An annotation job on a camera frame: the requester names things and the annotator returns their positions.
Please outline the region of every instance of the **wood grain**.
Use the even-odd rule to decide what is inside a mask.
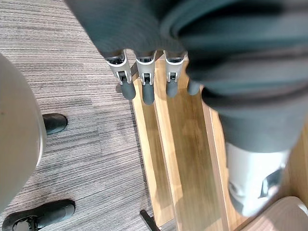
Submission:
[[[177,96],[167,97],[165,61],[156,62],[154,104],[176,223],[179,231],[219,231],[222,223],[201,95],[190,96],[187,82],[183,71]]]
[[[291,195],[308,207],[308,118],[289,160]]]
[[[151,197],[154,219],[158,227],[173,219],[173,205],[155,118],[154,105],[145,105],[141,95],[141,81],[134,81],[133,99],[142,158]]]

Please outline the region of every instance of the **gray cloth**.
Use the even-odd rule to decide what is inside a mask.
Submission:
[[[102,52],[188,51],[226,141],[290,149],[308,108],[305,0],[66,0]]]

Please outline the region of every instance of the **black metal leg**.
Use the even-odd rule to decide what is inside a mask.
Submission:
[[[155,224],[154,218],[150,217],[145,210],[140,211],[140,217],[150,231],[160,231],[160,229]]]

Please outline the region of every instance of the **robotic hand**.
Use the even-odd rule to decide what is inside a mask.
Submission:
[[[308,110],[306,0],[66,0],[119,81],[135,96],[124,49],[134,50],[143,100],[154,101],[156,50],[175,96],[188,52],[188,92],[199,84],[219,113],[229,193],[244,216],[277,192]]]

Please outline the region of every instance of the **striped carpet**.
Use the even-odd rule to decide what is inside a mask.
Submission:
[[[44,231],[146,231],[152,213],[132,104],[60,0],[0,0],[0,53],[27,78],[42,113],[66,115],[41,163],[0,215],[70,198],[75,215]],[[174,230],[174,224],[163,231]]]

